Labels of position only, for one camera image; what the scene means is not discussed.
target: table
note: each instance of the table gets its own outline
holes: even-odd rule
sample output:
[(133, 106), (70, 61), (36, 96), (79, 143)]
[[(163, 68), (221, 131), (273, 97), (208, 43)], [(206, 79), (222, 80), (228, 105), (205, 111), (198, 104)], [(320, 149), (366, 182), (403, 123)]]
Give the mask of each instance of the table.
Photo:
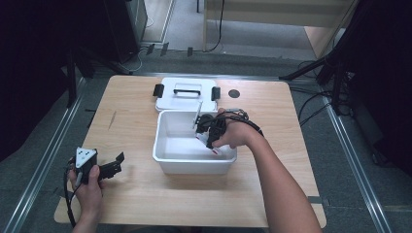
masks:
[[(350, 21), (357, 3), (358, 0), (225, 0), (223, 20), (305, 26), (319, 58)], [(206, 50), (207, 20), (220, 20), (221, 10), (222, 0), (204, 3), (203, 50)]]
[[(152, 158), (158, 112), (155, 84), (162, 78), (111, 77), (83, 147), (98, 149), (97, 162), (124, 152), (122, 171), (105, 180), (101, 222), (113, 224), (267, 227), (256, 164), (246, 147), (226, 175), (165, 175)], [(259, 125), (271, 147), (307, 196), (319, 196), (289, 86), (281, 82), (216, 80), (219, 107), (241, 108)], [(240, 91), (231, 98), (231, 89)], [(75, 217), (79, 204), (73, 203)], [(312, 204), (322, 227), (322, 204)], [(54, 213), (69, 222), (62, 198)]]

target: box lid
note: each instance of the box lid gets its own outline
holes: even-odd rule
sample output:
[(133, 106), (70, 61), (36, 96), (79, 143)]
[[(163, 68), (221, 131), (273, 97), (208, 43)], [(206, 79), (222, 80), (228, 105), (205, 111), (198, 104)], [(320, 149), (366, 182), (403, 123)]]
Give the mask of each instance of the box lid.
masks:
[(216, 99), (220, 98), (220, 89), (213, 80), (164, 78), (161, 85), (159, 91), (161, 93), (154, 93), (157, 96), (155, 108), (158, 111), (197, 111), (199, 102), (203, 103), (202, 111), (215, 111), (217, 109)]

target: wooden tabletop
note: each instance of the wooden tabletop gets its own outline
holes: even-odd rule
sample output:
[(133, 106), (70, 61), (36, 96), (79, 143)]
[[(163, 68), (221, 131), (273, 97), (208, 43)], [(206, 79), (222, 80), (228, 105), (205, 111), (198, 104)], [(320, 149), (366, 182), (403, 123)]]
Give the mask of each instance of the wooden tabletop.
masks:
[[(165, 175), (154, 161), (158, 112), (153, 91), (162, 78), (114, 76), (102, 97), (83, 148), (97, 149), (97, 163), (122, 151), (122, 171), (105, 180), (102, 223), (267, 227), (258, 172), (246, 147), (225, 175)], [(319, 196), (292, 96), (286, 83), (216, 80), (218, 106), (245, 110), (307, 196)], [(237, 89), (238, 98), (228, 92)], [(322, 227), (322, 204), (312, 204)], [(79, 204), (73, 201), (76, 217)], [(62, 198), (54, 213), (69, 222)]]

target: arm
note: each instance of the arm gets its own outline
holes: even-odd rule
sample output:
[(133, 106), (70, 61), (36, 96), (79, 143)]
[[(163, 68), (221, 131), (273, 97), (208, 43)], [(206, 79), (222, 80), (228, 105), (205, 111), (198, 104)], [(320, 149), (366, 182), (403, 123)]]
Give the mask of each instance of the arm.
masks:
[[(81, 184), (76, 191), (82, 213), (73, 232), (88, 233), (96, 231), (103, 210), (103, 195), (98, 182), (99, 174), (99, 167), (94, 165), (89, 173), (88, 184)], [(76, 173), (70, 171), (69, 179), (73, 188), (75, 188), (76, 178)]]
[(306, 195), (276, 156), (269, 143), (251, 126), (229, 120), (214, 147), (246, 145), (257, 164), (266, 217), (271, 232), (322, 232)]

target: person's left hand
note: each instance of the person's left hand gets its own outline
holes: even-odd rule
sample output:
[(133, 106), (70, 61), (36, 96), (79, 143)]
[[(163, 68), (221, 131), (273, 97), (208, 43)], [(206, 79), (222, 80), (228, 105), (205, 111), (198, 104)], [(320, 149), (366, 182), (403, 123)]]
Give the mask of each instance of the person's left hand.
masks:
[[(76, 228), (80, 228), (81, 226), (86, 226), (86, 229), (90, 229), (90, 227), (95, 228), (102, 217), (103, 194), (98, 181), (99, 175), (99, 166), (94, 165), (88, 175), (88, 184), (82, 183), (75, 193), (82, 208), (82, 213), (76, 224)], [(76, 189), (76, 179), (75, 171), (71, 170), (69, 172), (69, 180), (73, 190)]]

